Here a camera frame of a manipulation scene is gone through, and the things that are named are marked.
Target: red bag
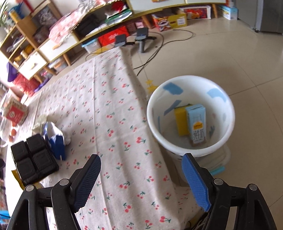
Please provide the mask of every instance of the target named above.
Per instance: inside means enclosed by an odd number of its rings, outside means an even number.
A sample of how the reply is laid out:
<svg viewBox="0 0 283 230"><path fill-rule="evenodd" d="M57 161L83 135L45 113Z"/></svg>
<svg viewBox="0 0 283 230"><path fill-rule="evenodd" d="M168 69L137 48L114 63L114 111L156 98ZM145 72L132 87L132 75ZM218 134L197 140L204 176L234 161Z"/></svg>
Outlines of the red bag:
<svg viewBox="0 0 283 230"><path fill-rule="evenodd" d="M115 42L115 37L117 35L125 34L126 37L130 36L126 26L122 26L118 29L115 29L109 33L106 33L98 38L101 46L107 46Z"/></svg>
<svg viewBox="0 0 283 230"><path fill-rule="evenodd" d="M34 90L37 89L40 85L40 83L36 79L31 78L30 80L28 80L20 73L13 81L13 84L29 97L31 97L35 93Z"/></svg>

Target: cherry pattern tablecloth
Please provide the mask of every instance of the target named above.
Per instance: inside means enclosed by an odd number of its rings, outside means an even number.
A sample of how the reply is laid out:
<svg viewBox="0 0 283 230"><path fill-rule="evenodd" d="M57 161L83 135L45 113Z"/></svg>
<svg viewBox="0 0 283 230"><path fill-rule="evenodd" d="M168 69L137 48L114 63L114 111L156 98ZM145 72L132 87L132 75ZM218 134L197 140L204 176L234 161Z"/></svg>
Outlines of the cherry pattern tablecloth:
<svg viewBox="0 0 283 230"><path fill-rule="evenodd" d="M76 217L84 230L184 229L200 209L188 187L172 183L146 119L146 95L127 48L85 62L35 96L17 140L42 114L71 135L66 161L41 183L54 186L98 154L100 175ZM50 229L56 229L48 209Z"/></svg>

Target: blue gripper pad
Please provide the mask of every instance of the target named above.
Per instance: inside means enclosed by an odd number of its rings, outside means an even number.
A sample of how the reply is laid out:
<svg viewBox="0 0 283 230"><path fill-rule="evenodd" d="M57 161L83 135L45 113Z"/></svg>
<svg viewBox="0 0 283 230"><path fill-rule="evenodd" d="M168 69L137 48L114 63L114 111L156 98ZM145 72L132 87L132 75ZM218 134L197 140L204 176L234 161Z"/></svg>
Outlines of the blue gripper pad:
<svg viewBox="0 0 283 230"><path fill-rule="evenodd" d="M198 206L202 207L205 212L208 212L211 207L208 187L187 154L182 159L182 170Z"/></svg>
<svg viewBox="0 0 283 230"><path fill-rule="evenodd" d="M71 185L75 191L71 191L74 195L74 203L72 211L78 212L80 208L84 207L95 181L100 173L101 160L98 155L91 155L85 166L80 171L79 175Z"/></svg>

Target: white cloth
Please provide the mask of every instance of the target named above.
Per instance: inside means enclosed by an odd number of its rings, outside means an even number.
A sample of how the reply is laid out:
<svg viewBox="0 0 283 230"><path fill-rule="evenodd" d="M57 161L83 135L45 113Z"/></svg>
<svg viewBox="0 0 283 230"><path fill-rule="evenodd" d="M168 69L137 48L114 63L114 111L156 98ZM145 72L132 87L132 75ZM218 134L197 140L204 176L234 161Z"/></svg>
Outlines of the white cloth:
<svg viewBox="0 0 283 230"><path fill-rule="evenodd" d="M188 187L177 187L170 179L131 63L127 48L114 48L60 78L32 101L17 141L31 134L42 114L72 134L67 160L58 161L59 171L42 180L44 187L69 178L91 154L101 157L100 175L85 207L76 213L82 229L184 229L200 208ZM7 170L13 165L10 158ZM9 183L6 187L9 197L13 188ZM48 220L54 229L52 209Z"/></svg>

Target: blue box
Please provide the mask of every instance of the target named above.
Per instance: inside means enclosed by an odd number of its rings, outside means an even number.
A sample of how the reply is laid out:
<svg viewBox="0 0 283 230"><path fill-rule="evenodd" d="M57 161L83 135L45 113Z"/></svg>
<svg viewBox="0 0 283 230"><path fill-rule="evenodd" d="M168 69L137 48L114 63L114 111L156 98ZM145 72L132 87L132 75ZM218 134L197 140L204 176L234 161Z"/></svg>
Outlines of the blue box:
<svg viewBox="0 0 283 230"><path fill-rule="evenodd" d="M218 12L223 17L229 20L237 20L238 19L238 9L235 7L227 7L225 5L218 6Z"/></svg>
<svg viewBox="0 0 283 230"><path fill-rule="evenodd" d="M192 147L206 143L206 114L202 104L186 107Z"/></svg>

